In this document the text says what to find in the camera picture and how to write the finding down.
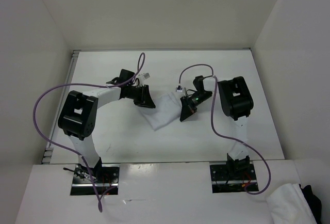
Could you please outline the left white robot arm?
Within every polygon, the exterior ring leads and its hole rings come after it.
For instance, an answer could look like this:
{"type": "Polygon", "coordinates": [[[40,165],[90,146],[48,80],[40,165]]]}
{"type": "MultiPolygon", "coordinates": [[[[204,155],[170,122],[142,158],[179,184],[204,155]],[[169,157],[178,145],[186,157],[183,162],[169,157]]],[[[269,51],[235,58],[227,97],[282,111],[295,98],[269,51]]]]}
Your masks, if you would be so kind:
{"type": "Polygon", "coordinates": [[[98,182],[104,177],[102,159],[96,152],[92,139],[97,110],[123,98],[132,99],[138,107],[156,107],[149,86],[140,79],[135,83],[133,76],[134,72],[122,69],[120,75],[109,82],[109,88],[96,88],[87,92],[72,90],[65,100],[58,126],[79,153],[80,173],[84,173],[90,182],[98,182]]]}

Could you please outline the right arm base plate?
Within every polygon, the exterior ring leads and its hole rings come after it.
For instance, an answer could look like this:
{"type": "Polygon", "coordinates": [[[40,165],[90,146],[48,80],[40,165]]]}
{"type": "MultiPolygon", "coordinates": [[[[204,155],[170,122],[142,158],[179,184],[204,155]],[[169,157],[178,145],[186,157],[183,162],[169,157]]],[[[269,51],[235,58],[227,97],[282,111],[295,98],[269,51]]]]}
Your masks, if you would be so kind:
{"type": "Polygon", "coordinates": [[[256,173],[253,163],[242,172],[230,174],[225,162],[210,163],[210,177],[212,192],[217,193],[239,193],[248,191],[256,193],[259,191],[256,173]]]}

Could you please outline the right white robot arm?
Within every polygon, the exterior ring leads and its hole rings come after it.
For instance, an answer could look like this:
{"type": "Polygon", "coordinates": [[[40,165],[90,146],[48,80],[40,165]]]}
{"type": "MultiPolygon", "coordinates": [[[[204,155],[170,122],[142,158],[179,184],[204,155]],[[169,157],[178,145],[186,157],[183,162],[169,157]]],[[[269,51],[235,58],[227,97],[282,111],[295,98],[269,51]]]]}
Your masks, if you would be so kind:
{"type": "MultiPolygon", "coordinates": [[[[212,91],[204,88],[207,77],[202,75],[195,77],[193,85],[195,90],[192,95],[180,98],[181,114],[183,122],[197,112],[197,106],[212,97],[212,91]]],[[[238,76],[230,80],[217,82],[220,94],[221,108],[225,116],[230,117],[235,125],[234,137],[247,141],[246,123],[254,102],[244,77],[238,76]]],[[[237,142],[227,153],[226,173],[231,179],[238,179],[249,167],[250,157],[246,146],[237,142]]]]}

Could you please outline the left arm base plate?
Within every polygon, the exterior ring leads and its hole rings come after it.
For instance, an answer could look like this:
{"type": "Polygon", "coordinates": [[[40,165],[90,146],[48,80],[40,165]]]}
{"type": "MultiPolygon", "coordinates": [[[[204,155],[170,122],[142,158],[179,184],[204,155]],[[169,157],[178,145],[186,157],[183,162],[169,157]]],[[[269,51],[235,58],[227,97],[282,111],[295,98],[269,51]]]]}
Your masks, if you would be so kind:
{"type": "MultiPolygon", "coordinates": [[[[103,164],[102,170],[103,175],[100,179],[93,178],[97,193],[99,195],[102,195],[103,193],[105,193],[105,195],[117,195],[120,166],[116,164],[103,164]]],[[[79,171],[79,165],[76,165],[74,170],[69,169],[69,171],[74,173],[70,192],[71,196],[94,195],[95,192],[90,177],[87,173],[81,173],[79,171]]]]}

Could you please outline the white skirt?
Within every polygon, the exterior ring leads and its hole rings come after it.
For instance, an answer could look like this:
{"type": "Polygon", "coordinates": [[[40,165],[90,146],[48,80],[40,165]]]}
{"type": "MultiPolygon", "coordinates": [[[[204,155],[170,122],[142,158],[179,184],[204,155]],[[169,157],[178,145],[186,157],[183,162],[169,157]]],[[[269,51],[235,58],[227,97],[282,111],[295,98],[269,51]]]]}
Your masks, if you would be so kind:
{"type": "Polygon", "coordinates": [[[176,120],[181,113],[181,104],[173,92],[166,93],[155,101],[156,108],[141,108],[140,114],[153,131],[157,131],[176,120]]]}

